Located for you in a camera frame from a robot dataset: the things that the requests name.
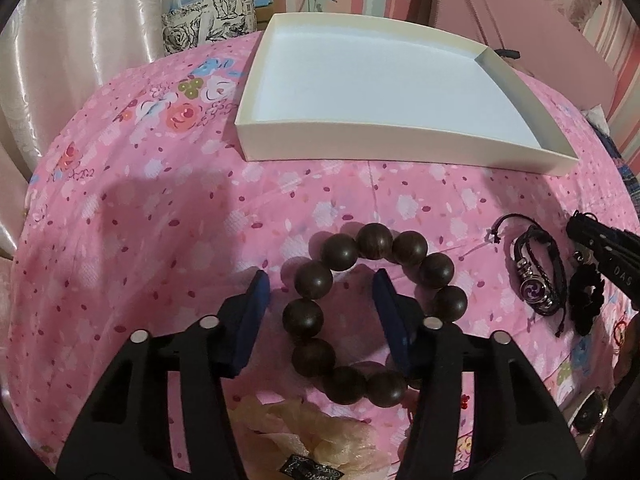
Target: dark brown wooden bead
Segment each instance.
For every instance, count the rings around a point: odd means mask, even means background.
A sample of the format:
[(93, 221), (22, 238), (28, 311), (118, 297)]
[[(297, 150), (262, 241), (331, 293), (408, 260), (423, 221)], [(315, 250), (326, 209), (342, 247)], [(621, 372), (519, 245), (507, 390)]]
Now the dark brown wooden bead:
[(294, 277), (296, 291), (308, 300), (326, 296), (334, 284), (334, 276), (322, 262), (311, 261), (300, 266)]
[(367, 260), (381, 260), (391, 256), (394, 237), (382, 224), (367, 224), (358, 231), (356, 243), (360, 256)]
[(465, 291), (455, 285), (441, 288), (433, 297), (433, 315), (453, 323), (465, 315), (468, 300)]
[(416, 231), (400, 233), (394, 240), (392, 256), (402, 266), (413, 267), (427, 255), (427, 240)]
[(320, 258), (331, 270), (351, 269), (358, 261), (356, 240), (343, 233), (329, 236), (322, 244)]
[(318, 335), (323, 324), (322, 309), (312, 300), (304, 298), (293, 300), (282, 312), (284, 330), (295, 338), (308, 339)]
[(364, 397), (367, 380), (356, 368), (340, 366), (322, 378), (322, 387), (331, 402), (348, 406)]
[(334, 347), (322, 339), (303, 341), (293, 349), (291, 363), (303, 377), (325, 375), (335, 366)]
[(367, 380), (367, 398), (379, 408), (400, 404), (406, 393), (406, 380), (398, 372), (385, 370)]
[(444, 253), (429, 254), (420, 264), (420, 283), (427, 288), (442, 288), (449, 285), (455, 273), (455, 266)]

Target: black label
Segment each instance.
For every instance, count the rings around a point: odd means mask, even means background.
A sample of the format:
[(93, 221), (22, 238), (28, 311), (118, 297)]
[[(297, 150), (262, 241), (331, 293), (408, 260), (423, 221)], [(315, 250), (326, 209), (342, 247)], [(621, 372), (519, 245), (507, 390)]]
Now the black label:
[(280, 472), (293, 480), (339, 480), (344, 476), (337, 469), (319, 464), (306, 456), (291, 455)]

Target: floral print bag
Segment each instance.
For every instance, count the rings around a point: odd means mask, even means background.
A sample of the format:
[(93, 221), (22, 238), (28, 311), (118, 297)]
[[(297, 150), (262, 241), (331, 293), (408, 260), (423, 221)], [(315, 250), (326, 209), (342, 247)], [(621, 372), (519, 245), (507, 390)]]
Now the floral print bag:
[(162, 15), (164, 52), (176, 54), (257, 30), (254, 0), (195, 0)]

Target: white satin fabric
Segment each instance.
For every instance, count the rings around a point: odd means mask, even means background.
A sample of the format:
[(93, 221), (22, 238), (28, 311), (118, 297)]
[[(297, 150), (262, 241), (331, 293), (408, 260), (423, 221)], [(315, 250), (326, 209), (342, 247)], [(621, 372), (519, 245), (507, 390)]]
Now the white satin fabric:
[(122, 70), (164, 56), (173, 0), (22, 0), (0, 34), (0, 255), (13, 255), (25, 178), (67, 121)]

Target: purple emblem charm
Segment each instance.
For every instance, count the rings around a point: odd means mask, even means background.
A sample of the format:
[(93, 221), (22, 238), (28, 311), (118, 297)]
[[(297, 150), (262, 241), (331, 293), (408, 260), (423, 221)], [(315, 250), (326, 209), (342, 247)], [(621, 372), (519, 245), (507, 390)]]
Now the purple emblem charm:
[(543, 303), (546, 300), (546, 295), (548, 290), (546, 290), (546, 284), (537, 276), (533, 276), (531, 278), (527, 278), (522, 282), (520, 286), (520, 294), (522, 295), (522, 299), (529, 304), (539, 304)]

